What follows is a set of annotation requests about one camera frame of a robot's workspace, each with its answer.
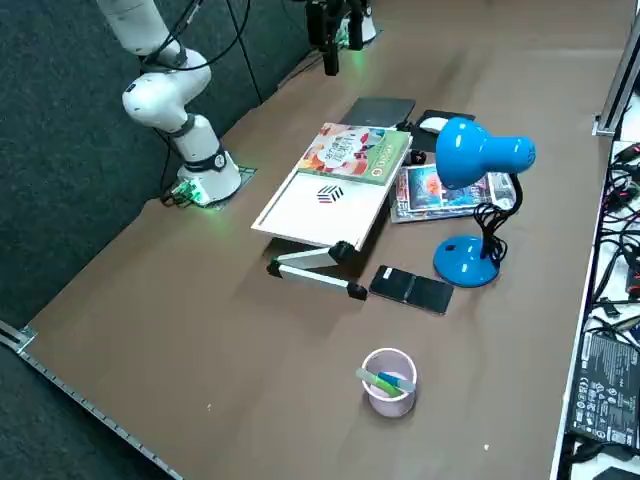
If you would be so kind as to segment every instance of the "cup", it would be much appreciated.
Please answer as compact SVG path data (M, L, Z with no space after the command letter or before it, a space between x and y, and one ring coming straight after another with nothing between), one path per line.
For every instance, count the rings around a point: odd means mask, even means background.
M396 348L380 348L371 352L362 363L362 368L374 375L384 372L409 380L416 385L417 389L418 372L413 360L409 355ZM397 418L405 415L413 408L416 401L415 390L411 393L403 392L397 397L390 397L367 382L363 381L362 386L367 392L371 406L385 417Z

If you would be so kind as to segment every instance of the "book cover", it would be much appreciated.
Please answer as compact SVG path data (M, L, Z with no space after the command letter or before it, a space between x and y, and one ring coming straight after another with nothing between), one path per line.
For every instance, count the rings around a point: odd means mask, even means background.
M408 132L325 123L298 171L384 185L401 162Z
M515 203L515 191L503 173L490 173L468 187L447 190L434 164L401 167L395 187L391 190L393 223L470 216L483 202L504 209Z

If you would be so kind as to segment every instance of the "white mouse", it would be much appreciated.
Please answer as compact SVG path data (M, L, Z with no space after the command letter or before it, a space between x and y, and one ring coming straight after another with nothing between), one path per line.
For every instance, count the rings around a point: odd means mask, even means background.
M441 117L429 117L420 123L420 128L429 133L440 133L449 120Z

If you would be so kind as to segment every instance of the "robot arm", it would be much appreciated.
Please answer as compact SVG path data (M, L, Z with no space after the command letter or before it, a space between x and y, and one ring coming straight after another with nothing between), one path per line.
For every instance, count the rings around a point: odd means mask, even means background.
M171 38L153 0L97 2L127 51L150 59L155 56L176 67L206 63L198 52ZM194 203L200 206L232 195L241 182L238 167L209 121L185 109L210 81L208 66L189 71L162 68L141 75L122 94L124 108L133 120L169 134L183 158L178 180L189 185Z

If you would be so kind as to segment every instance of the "smartphone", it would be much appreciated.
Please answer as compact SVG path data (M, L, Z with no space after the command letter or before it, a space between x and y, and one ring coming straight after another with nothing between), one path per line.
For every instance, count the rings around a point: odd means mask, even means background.
M444 315L453 295L448 283L381 265L369 291L381 297Z

